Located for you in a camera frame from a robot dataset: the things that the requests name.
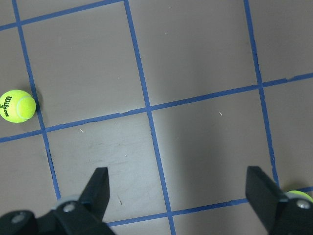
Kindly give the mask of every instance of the floor tile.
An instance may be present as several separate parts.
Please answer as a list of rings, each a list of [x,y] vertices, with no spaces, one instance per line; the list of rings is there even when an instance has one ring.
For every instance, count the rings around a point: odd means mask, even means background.
[[[117,235],[170,235],[168,218],[147,220],[132,224],[111,227]]]
[[[313,72],[313,2],[249,2],[263,81]]]
[[[99,0],[17,0],[21,20],[54,13]]]
[[[46,126],[145,106],[123,3],[23,28]]]
[[[0,96],[9,90],[31,94],[28,74],[17,28],[0,31]],[[24,123],[10,123],[0,117],[0,138],[39,130],[37,115]]]
[[[0,2],[0,26],[15,22],[12,1],[2,0]]]
[[[271,175],[257,91],[153,116],[172,210],[245,198],[248,165]]]
[[[152,104],[256,83],[243,1],[130,5]]]
[[[177,235],[267,234],[248,203],[178,215],[174,216],[174,221]]]
[[[0,143],[0,215],[14,210],[46,214],[56,202],[43,137]]]
[[[109,168],[105,221],[165,212],[146,114],[48,134],[62,196],[81,193],[97,167]]]
[[[313,185],[313,81],[265,89],[276,167],[285,190]]]

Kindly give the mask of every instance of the gray floor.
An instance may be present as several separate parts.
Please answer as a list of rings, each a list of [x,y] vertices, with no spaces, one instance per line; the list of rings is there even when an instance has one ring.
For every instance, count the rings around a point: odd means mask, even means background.
[[[46,213],[109,168],[118,235],[265,235],[248,165],[313,190],[313,3],[3,0],[0,214]]]

